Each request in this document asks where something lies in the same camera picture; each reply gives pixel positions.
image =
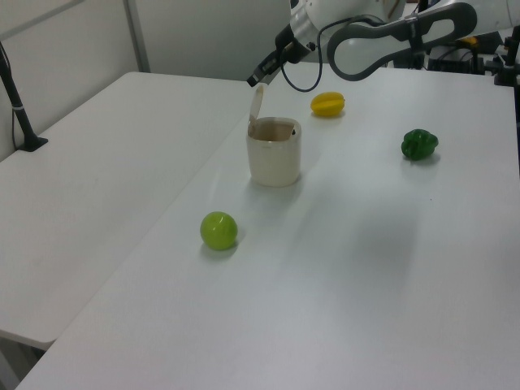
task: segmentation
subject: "table surface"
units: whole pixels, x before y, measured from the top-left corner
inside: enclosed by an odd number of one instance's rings
[[[0,163],[0,336],[46,349],[249,111],[246,83],[129,73]]]
[[[512,89],[326,67],[327,90],[340,118],[280,76],[266,89],[260,116],[301,122],[295,185],[250,181],[243,119],[19,390],[520,388]],[[401,155],[413,128],[440,139],[424,162]],[[213,210],[238,222],[234,249],[202,244]]]

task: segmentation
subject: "bell pepper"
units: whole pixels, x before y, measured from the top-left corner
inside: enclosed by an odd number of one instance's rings
[[[405,134],[401,144],[403,154],[413,161],[422,160],[431,154],[439,144],[439,139],[421,128],[416,128]]]

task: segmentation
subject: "lime green ball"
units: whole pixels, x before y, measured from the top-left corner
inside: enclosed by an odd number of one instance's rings
[[[215,250],[225,250],[235,244],[238,227],[231,215],[222,211],[209,213],[201,223],[201,237],[206,245]]]

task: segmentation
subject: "cup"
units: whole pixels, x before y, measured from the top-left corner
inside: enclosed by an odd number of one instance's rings
[[[289,118],[257,119],[263,87],[257,89],[247,132],[251,178],[269,187],[285,187],[300,175],[301,125]]]

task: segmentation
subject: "cup lid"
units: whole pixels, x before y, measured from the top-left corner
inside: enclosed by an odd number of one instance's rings
[[[262,106],[263,98],[263,85],[260,85],[253,96],[253,102],[251,103],[251,110],[249,110],[249,123],[253,123],[257,120],[260,107]]]

